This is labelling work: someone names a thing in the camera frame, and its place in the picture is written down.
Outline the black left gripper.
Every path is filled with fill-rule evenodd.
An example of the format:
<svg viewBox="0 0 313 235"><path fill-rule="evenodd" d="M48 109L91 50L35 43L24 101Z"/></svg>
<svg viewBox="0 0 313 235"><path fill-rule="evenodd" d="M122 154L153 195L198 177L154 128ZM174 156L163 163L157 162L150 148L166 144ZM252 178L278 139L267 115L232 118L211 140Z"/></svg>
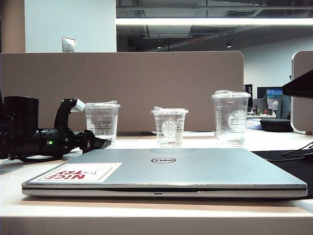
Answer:
<svg viewBox="0 0 313 235"><path fill-rule="evenodd" d="M71 150L79 147L86 153L93 149L106 149L111 146L112 139L106 136L94 136L92 131L73 132L67 128L60 129L39 129L39 147L37 155L63 156Z"/></svg>

